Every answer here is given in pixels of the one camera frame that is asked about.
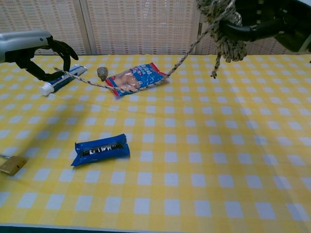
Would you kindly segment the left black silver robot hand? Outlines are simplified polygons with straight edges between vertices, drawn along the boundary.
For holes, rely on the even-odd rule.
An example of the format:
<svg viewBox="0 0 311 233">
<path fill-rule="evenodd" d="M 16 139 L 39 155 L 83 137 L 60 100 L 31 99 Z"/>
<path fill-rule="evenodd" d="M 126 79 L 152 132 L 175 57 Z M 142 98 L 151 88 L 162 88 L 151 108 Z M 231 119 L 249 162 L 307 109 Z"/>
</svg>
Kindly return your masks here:
<svg viewBox="0 0 311 233">
<path fill-rule="evenodd" d="M 46 73 L 31 59 L 38 49 L 52 50 L 64 61 L 63 69 L 53 74 Z M 53 81 L 69 71 L 71 59 L 78 60 L 78 55 L 65 42 L 55 40 L 50 32 L 42 30 L 19 31 L 0 34 L 0 62 L 16 63 L 21 69 L 41 81 Z"/>
</svg>

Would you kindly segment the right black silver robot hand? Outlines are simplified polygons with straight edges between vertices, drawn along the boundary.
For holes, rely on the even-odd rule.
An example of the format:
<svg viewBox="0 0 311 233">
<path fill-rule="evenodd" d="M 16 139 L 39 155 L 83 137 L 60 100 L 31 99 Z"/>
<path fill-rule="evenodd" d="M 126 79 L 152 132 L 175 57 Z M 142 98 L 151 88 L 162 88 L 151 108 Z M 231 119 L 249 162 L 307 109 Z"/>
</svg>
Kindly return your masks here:
<svg viewBox="0 0 311 233">
<path fill-rule="evenodd" d="M 241 26 L 220 21 L 220 31 L 229 38 L 253 42 L 273 37 L 291 52 L 311 50 L 309 0 L 237 0 L 235 8 Z"/>
</svg>

